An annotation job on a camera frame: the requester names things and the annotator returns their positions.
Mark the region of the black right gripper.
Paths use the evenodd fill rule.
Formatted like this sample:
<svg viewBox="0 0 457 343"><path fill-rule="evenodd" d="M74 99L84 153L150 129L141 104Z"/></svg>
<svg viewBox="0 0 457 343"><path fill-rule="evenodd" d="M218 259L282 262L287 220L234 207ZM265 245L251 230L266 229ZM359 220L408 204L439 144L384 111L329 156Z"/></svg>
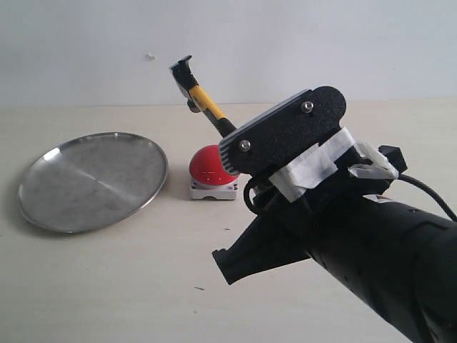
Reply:
<svg viewBox="0 0 457 343"><path fill-rule="evenodd" d="M268 180L286 165L283 152L256 152L250 157L249 184L258 195L249 205L257 217L231 247L212 252L228 284L316 257L338 239L354 248L354 233L371 244L379 233L398 236L406 231L406 204L381 196L390 182L349 174L350 166L371 166L370 159L351 147L330 161L335 172L288 200Z"/></svg>

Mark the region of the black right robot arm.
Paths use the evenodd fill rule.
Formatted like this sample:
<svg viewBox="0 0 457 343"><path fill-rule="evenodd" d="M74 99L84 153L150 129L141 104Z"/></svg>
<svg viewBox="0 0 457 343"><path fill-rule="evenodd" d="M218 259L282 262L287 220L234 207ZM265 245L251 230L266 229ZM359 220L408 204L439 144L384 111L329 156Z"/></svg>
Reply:
<svg viewBox="0 0 457 343"><path fill-rule="evenodd" d="M386 198L406 175L401 150L314 144L260 161L246 185L256 218L214 259L228 283L313 259L412 342L456 340L456 215Z"/></svg>

